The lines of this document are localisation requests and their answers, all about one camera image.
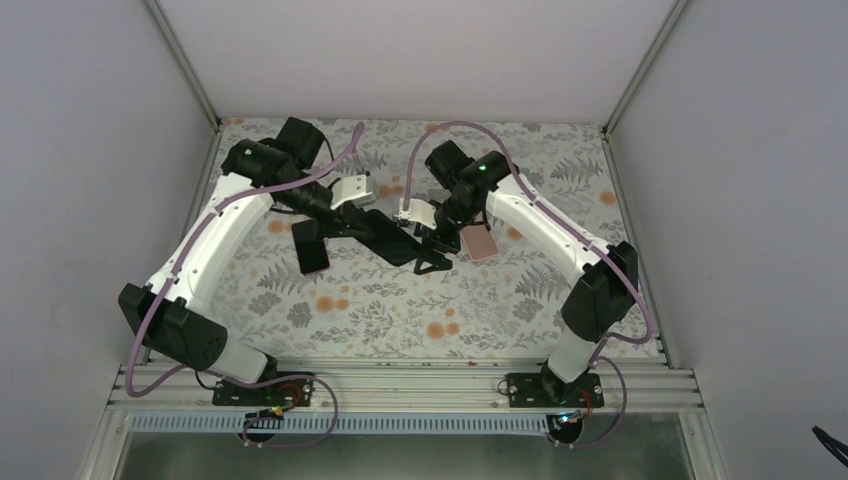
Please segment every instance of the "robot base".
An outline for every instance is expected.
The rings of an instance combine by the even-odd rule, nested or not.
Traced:
[[[312,375],[309,372],[279,372],[278,377],[286,375]],[[274,407],[292,402],[292,389],[288,385],[297,385],[303,394],[294,407],[308,407],[314,385],[311,380],[297,379],[271,385],[266,388],[242,388],[227,381],[215,385],[212,404],[218,407]]]
[[[510,408],[587,408],[586,398],[582,392],[589,395],[592,408],[604,406],[604,395],[601,389],[600,377],[587,373],[576,380],[574,390],[562,402],[554,402],[542,387],[540,373],[510,373],[506,376],[506,388],[509,393]]]

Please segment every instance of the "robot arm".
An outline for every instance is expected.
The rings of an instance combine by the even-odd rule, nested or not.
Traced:
[[[572,287],[561,309],[567,328],[542,369],[542,383],[552,401],[564,399],[586,373],[604,334],[624,318],[635,300],[597,254],[554,223],[534,206],[534,201],[545,202],[556,216],[591,244],[608,252],[610,259],[634,285],[638,281],[636,251],[626,242],[612,246],[588,232],[538,196],[532,186],[530,191],[535,199],[531,201],[499,152],[489,152],[474,160],[466,157],[453,142],[446,142],[433,150],[425,165],[439,183],[451,191],[450,198],[441,205],[413,199],[407,210],[401,203],[398,215],[402,220],[423,226],[422,247],[425,250],[441,254],[458,252],[460,230],[485,209],[489,215],[520,231],[554,263]],[[519,175],[525,185],[530,185],[526,177]],[[418,273],[427,271],[420,267],[419,261]]]
[[[273,378],[276,362],[272,357],[230,338],[226,327],[205,317],[215,285],[244,237],[275,200],[318,221],[328,236],[367,235],[358,229],[362,225],[358,206],[376,199],[374,184],[367,175],[357,175],[339,179],[331,187],[310,183],[245,197],[220,210],[217,205],[253,188],[305,176],[301,169],[312,165],[323,140],[315,132],[306,122],[289,119],[276,140],[243,140],[230,150],[224,175],[177,250],[145,287],[127,284],[119,295],[118,303],[137,334],[153,299],[172,280],[147,330],[145,346],[195,370],[212,370],[247,383]],[[183,255],[181,269],[172,273]]]

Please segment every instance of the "patterned table surface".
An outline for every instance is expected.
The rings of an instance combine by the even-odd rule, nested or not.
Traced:
[[[230,147],[243,138],[274,137],[285,119],[230,118],[210,185]],[[357,120],[310,120],[335,151],[350,139]],[[378,184],[378,208],[392,216],[404,193],[407,161],[418,138],[435,122],[367,120],[358,161],[347,158],[339,176],[370,171]],[[516,164],[542,195],[580,224],[611,243],[625,238],[621,212],[598,128],[588,125],[485,123],[504,141]],[[478,157],[494,142],[482,133],[450,128],[432,135],[419,154],[413,196],[447,195],[424,167],[424,158],[454,140]],[[326,164],[326,150],[316,166]],[[559,314],[571,287],[521,232],[495,220],[500,254],[471,262],[464,253],[454,268],[424,276],[411,265],[394,268],[352,239],[327,241],[330,269],[303,276],[291,225],[303,217],[268,213],[256,224],[225,270],[210,318],[231,335],[277,356],[544,358],[565,325]],[[614,329],[644,334],[637,308]],[[611,341],[613,357],[655,357],[643,346]]]

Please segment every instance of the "gray wall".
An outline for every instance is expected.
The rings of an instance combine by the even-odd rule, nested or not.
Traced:
[[[0,471],[78,474],[211,130],[142,2],[0,5]]]
[[[614,132],[660,313],[735,479],[842,478],[848,3],[695,0]]]
[[[674,2],[160,3],[222,115],[600,124]]]

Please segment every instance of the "metal strip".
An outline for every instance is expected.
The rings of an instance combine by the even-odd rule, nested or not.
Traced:
[[[615,163],[615,155],[613,155],[612,146],[606,138],[601,142],[601,144],[604,147],[604,155],[606,156],[607,165],[609,166],[612,185],[615,189],[616,196],[618,197],[618,206],[621,210],[621,218],[624,221],[624,230],[627,233],[627,238],[633,247],[637,251],[640,251],[639,235],[636,233],[636,222],[633,221],[633,215],[630,213],[627,195],[624,191],[624,185],[621,182],[621,174],[619,173],[618,166]],[[648,308],[650,308],[654,313],[654,319],[657,322],[657,330],[662,337],[662,343],[658,344],[657,347],[663,350],[663,355],[665,356],[669,367],[675,368],[680,365],[680,363],[679,357],[677,356],[677,347],[673,340],[675,338],[673,335],[673,329],[670,325],[663,323],[662,315],[660,315],[657,311],[657,302],[654,298],[653,290],[651,289],[651,281],[641,256],[639,263],[639,269],[642,272],[639,279],[640,286],[642,287],[642,295],[645,297],[645,302],[648,304]]]
[[[183,225],[182,236],[188,234],[189,229],[194,224],[197,217],[200,215],[200,210],[203,208],[206,200],[206,193],[209,190],[209,178],[212,174],[212,169],[215,167],[215,158],[218,156],[218,148],[221,146],[221,139],[224,134],[221,130],[215,132],[209,143],[209,150],[206,152],[206,159],[203,161],[203,168],[200,172],[200,177],[197,179],[197,185],[194,187],[194,194],[191,197],[191,205],[188,209],[188,216]]]
[[[194,98],[197,100],[197,103],[200,105],[200,108],[203,110],[203,113],[206,115],[206,119],[209,120],[212,128],[217,129],[218,124],[220,123],[220,117],[218,117],[218,114],[215,112],[212,102],[209,101],[209,96],[206,95],[206,91],[203,89],[200,79],[197,78],[197,72],[195,72],[194,68],[192,68],[185,51],[174,33],[174,29],[171,27],[171,24],[168,22],[168,18],[165,16],[165,12],[162,10],[162,7],[159,5],[157,0],[144,0],[144,4],[147,6],[148,11],[150,11],[150,15],[153,17],[153,21],[156,23],[156,26],[162,35],[162,39],[165,40],[165,43],[168,45],[168,49],[174,56],[174,61],[177,62],[177,66],[182,72],[183,77],[185,77],[186,82],[188,82],[188,86],[191,89]]]
[[[618,103],[616,103],[615,108],[612,110],[612,114],[604,127],[604,132],[606,132],[607,135],[615,131],[615,127],[618,126],[618,122],[620,122],[621,117],[624,116],[627,106],[630,105],[631,100],[633,100],[634,95],[639,90],[639,86],[651,70],[651,67],[654,65],[654,62],[662,51],[663,46],[665,46],[669,36],[671,36],[671,33],[674,31],[675,26],[685,12],[689,3],[689,0],[676,0],[674,5],[672,5],[668,15],[665,17],[665,20],[660,27],[660,30],[654,37],[654,41],[651,42],[651,46],[648,47],[648,51],[645,52],[645,56],[642,57],[642,61],[639,63],[639,68],[636,69],[633,77],[630,78],[627,88],[624,89],[624,93],[621,94],[621,98],[618,99]]]
[[[155,361],[136,368],[136,388],[150,385],[172,362]],[[621,360],[628,385],[628,412],[703,412],[701,395],[691,370],[669,370],[660,363]],[[556,408],[511,409],[497,385],[507,373],[537,372],[533,361],[513,360],[507,365],[345,365],[344,361],[286,362],[287,371],[312,371],[334,389],[345,413],[562,413]],[[251,407],[216,407],[212,394],[197,386],[194,374],[185,370],[143,398],[124,391],[122,369],[109,399],[112,409],[211,410],[250,412]],[[618,377],[609,368],[598,368],[606,406],[598,413],[615,413],[621,401]],[[305,412],[331,412],[326,390],[316,387],[312,405]]]
[[[330,413],[286,413],[258,422],[250,433],[323,433]],[[149,411],[133,416],[131,431],[155,433],[240,433],[243,413]],[[347,435],[542,435],[544,415],[341,413],[334,434]]]
[[[83,466],[82,480],[112,480],[115,477],[131,422],[131,412],[107,410],[103,413],[95,444]]]
[[[681,413],[680,426],[695,480],[726,480],[706,413]]]

